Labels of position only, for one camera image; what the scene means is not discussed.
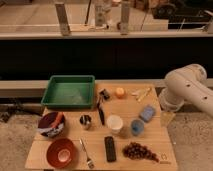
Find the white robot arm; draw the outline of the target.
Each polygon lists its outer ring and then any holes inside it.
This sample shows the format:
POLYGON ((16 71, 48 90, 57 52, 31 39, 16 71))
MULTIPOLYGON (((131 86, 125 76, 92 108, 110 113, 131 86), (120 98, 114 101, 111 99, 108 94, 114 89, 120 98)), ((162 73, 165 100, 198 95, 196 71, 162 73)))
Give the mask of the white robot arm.
POLYGON ((207 79, 205 68, 190 64, 168 72, 165 88, 159 94, 159 103, 165 111, 178 111, 188 101, 213 118, 213 90, 203 82, 207 79))

